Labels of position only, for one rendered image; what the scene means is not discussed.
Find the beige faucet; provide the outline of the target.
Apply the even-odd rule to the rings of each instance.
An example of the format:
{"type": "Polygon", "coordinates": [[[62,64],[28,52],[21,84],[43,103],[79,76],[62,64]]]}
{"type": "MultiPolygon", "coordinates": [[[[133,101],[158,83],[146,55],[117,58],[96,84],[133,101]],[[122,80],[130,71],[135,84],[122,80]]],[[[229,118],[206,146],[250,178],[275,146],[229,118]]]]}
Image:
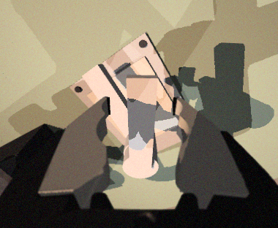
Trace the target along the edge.
{"type": "Polygon", "coordinates": [[[113,77],[103,64],[82,77],[92,90],[87,97],[93,103],[110,97],[107,119],[125,136],[125,173],[134,178],[154,175],[158,170],[156,136],[177,127],[179,121],[145,56],[113,77]]]}

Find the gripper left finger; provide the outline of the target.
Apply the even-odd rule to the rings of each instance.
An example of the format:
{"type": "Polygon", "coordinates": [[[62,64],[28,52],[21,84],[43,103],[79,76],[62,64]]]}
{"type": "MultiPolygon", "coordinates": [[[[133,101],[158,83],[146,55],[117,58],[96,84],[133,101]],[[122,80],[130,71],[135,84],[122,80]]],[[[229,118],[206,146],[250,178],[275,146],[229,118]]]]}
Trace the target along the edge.
{"type": "Polygon", "coordinates": [[[110,184],[104,96],[58,130],[17,172],[0,196],[0,228],[38,228],[74,210],[110,184]]]}

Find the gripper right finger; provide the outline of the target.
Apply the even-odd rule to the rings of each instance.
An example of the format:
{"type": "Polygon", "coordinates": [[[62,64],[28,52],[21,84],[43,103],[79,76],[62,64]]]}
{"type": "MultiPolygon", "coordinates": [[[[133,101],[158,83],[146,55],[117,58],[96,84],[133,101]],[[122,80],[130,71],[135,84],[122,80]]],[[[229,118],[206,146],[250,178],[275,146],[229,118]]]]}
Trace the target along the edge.
{"type": "Polygon", "coordinates": [[[278,185],[226,131],[181,97],[173,98],[181,147],[176,186],[199,209],[230,216],[250,228],[278,228],[278,185]]]}

